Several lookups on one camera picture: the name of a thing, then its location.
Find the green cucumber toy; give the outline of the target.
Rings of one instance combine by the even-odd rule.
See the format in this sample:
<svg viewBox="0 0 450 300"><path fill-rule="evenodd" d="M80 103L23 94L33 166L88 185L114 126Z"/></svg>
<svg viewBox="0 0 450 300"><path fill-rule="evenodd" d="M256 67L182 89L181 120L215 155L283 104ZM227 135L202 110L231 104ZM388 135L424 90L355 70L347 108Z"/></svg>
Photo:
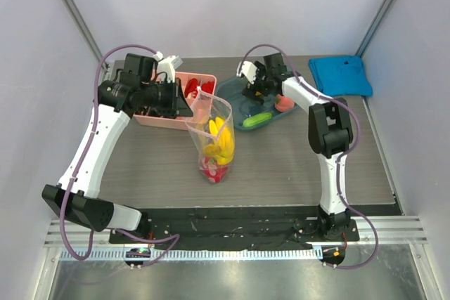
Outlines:
<svg viewBox="0 0 450 300"><path fill-rule="evenodd" d="M250 128L265 123L272 118L271 112L261 112L243 120L243 127Z"/></svg>

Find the clear pink zip top bag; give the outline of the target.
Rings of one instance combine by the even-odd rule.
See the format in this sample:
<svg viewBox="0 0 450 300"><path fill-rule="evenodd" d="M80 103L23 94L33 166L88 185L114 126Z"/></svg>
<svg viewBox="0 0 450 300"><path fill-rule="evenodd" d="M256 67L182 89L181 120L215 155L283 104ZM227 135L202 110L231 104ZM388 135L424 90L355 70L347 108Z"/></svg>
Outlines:
<svg viewBox="0 0 450 300"><path fill-rule="evenodd" d="M184 122L198 151L198 168L200 170L201 159L207 157L203 153L203 147L207 144L207 142L212 142L213 139L217 139L216 136L210 134L208 127L209 120L214 119L215 117L221 117L225 120L225 123L229 125L231 133L234 136L232 107L223 98L220 98L213 94L205 93L201 90L200 87L198 87L198 94L191 104L191 109L193 111L193 117L185 117ZM229 168L228 173L231 170L232 164L233 160L230 164L225 165Z"/></svg>

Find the yellow banana bunch toy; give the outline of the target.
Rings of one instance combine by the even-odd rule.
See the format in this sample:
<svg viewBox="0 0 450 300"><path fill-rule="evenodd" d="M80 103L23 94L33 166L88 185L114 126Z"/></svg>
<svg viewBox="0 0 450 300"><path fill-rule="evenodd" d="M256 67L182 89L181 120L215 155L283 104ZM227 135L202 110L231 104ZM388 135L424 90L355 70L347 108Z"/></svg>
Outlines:
<svg viewBox="0 0 450 300"><path fill-rule="evenodd" d="M207 142L203 153L211 157L218 165L225 166L232 162L235 150L234 136L229 125L221 117L215 117L208 122L210 134L216 136L212 142Z"/></svg>

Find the pink dragon fruit toy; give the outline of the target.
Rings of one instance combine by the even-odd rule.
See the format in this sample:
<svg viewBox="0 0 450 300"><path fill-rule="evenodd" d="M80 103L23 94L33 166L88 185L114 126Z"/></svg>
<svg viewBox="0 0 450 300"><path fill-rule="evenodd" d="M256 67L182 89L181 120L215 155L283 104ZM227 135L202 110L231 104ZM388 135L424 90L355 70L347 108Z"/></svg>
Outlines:
<svg viewBox="0 0 450 300"><path fill-rule="evenodd" d="M211 183L220 183L227 175L229 168L217 164L212 158L204 157L200 161L200 172Z"/></svg>

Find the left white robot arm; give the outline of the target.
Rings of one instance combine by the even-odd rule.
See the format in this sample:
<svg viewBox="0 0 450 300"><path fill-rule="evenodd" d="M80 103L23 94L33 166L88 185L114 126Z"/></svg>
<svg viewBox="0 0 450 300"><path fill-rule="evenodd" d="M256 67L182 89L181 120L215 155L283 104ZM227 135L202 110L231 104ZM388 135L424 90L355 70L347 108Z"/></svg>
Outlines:
<svg viewBox="0 0 450 300"><path fill-rule="evenodd" d="M176 68L178 56L127 54L118 80L98 86L98 102L89 126L66 172L41 194L52 211L68 221L100 232L122 229L131 241L144 242L150 226L138 209L99 198L103 173L113 149L132 117L145 109L166 118L191 117Z"/></svg>

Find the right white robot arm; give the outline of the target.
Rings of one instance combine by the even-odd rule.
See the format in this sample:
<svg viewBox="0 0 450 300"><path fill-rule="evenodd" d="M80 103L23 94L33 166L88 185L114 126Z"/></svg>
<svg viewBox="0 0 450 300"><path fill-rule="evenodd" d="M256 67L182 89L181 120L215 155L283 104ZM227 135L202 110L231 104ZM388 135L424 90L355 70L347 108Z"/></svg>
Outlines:
<svg viewBox="0 0 450 300"><path fill-rule="evenodd" d="M268 95L291 99L308 115L307 137L321 170L321 199L317 232L325 240L341 236L350 225L346 202L346 152L353 141L349 112L344 99L332 99L308 84L296 71L288 69L280 53L264 61L239 63L236 76L247 80L243 95L263 102Z"/></svg>

